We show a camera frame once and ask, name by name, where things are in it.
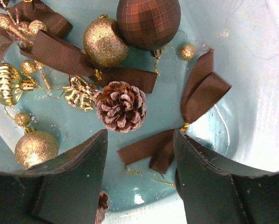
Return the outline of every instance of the teal surface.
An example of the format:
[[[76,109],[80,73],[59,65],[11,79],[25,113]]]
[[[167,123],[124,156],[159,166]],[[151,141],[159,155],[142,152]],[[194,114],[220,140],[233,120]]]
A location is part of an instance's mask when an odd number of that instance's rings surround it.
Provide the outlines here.
[[[100,14],[108,14],[109,17],[115,18],[118,0],[43,0],[43,2],[73,24],[73,30],[67,37],[67,41],[83,48],[82,37],[87,25]],[[153,93],[147,96],[147,117],[142,127],[127,134],[118,134],[112,131],[108,133],[108,154],[103,190],[110,196],[110,206],[113,212],[151,203],[175,192],[174,188],[163,183],[143,180],[140,175],[128,175],[123,169],[123,163],[116,151],[160,131],[178,128],[183,125],[179,111],[180,98],[198,55],[205,53],[205,46],[196,41],[191,27],[190,21],[184,21],[182,18],[180,29],[187,32],[188,42],[197,47],[197,56],[190,62],[184,62],[172,49],[165,50],[158,64],[161,75],[157,78]],[[179,32],[170,45],[178,49],[183,43],[185,43],[185,35]],[[18,69],[24,59],[15,45],[11,47],[5,57],[8,63],[14,64]],[[122,66],[153,71],[154,59],[149,52],[131,49]],[[40,74],[35,77],[44,86]],[[52,71],[48,77],[53,86],[67,86],[67,76],[65,74]],[[52,96],[57,96],[59,93],[53,91]],[[34,117],[32,125],[37,130],[45,130],[54,134],[60,144],[60,153],[85,141],[92,134],[104,128],[103,124],[97,119],[96,111],[84,112],[72,108],[64,98],[51,99],[42,90],[24,93],[20,102],[16,105],[16,109],[31,113]],[[236,149],[237,136],[229,132],[229,125],[236,126],[229,105],[222,99],[216,107],[212,108],[190,127],[188,134],[197,137],[198,140],[204,140],[203,142],[206,141],[213,150],[230,156],[234,152],[229,149]],[[131,167],[136,170],[143,170],[147,167],[148,162],[149,160],[140,161]],[[9,162],[6,158],[0,156],[0,164],[6,167]],[[173,164],[167,174],[164,175],[166,181],[173,182],[175,168],[176,166]],[[152,177],[152,174],[147,173],[146,178]]]

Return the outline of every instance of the brown ribbon bow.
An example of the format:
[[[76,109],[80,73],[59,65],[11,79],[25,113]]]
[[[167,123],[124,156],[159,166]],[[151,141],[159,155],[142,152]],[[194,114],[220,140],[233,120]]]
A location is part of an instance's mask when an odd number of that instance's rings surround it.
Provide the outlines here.
[[[202,55],[194,65],[181,99],[181,113],[186,123],[193,123],[216,104],[231,88],[214,69],[214,50]],[[125,166],[152,157],[149,167],[166,173],[174,159],[174,129],[155,134],[118,151]]]
[[[157,78],[157,73],[150,71],[123,67],[99,68],[79,48],[43,31],[38,32],[31,51],[26,52],[21,49],[21,54],[60,72],[87,76],[102,87],[112,81],[124,81],[138,87],[145,93],[152,93]],[[95,76],[96,69],[102,71],[102,80],[100,81]]]
[[[16,13],[18,14],[19,21],[42,21],[47,26],[50,34],[60,38],[67,36],[73,27],[62,15],[55,13],[40,0],[32,0],[31,2],[20,1],[8,9],[13,16],[16,15]],[[0,28],[0,63],[13,43],[14,40],[9,33]]]

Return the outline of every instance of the pine cone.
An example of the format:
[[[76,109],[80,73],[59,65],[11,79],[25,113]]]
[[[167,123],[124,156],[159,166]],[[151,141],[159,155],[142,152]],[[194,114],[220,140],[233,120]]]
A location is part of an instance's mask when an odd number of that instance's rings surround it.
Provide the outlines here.
[[[97,97],[98,118],[107,129],[134,131],[146,116],[145,93],[125,82],[110,82]]]
[[[96,220],[95,224],[101,224],[104,219],[105,219],[105,214],[109,209],[109,204],[108,204],[108,195],[106,194],[105,191],[100,192],[100,197],[99,197],[99,203],[98,203],[98,209],[96,213]]]

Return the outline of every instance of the brown ribbon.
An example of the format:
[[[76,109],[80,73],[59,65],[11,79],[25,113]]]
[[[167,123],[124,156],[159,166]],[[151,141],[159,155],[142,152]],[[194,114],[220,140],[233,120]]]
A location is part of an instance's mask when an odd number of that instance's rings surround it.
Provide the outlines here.
[[[195,63],[181,99],[181,113],[186,123],[193,123],[216,104],[231,88],[214,69],[214,50]],[[149,167],[166,173],[174,159],[173,131],[166,130],[118,151],[125,166],[152,157]]]
[[[60,72],[87,76],[102,87],[112,81],[124,81],[145,93],[152,93],[157,78],[157,73],[150,71],[123,67],[100,68],[79,48],[43,31],[38,32],[31,51],[21,49],[21,54]],[[95,69],[102,71],[102,80],[96,78]]]
[[[14,18],[16,18],[16,9],[18,11],[19,21],[32,22],[34,20],[40,20],[47,26],[49,33],[59,38],[67,36],[73,27],[62,15],[55,13],[40,0],[32,0],[32,2],[20,1],[10,7],[9,10]],[[0,28],[0,63],[13,43],[14,40],[8,32]]]

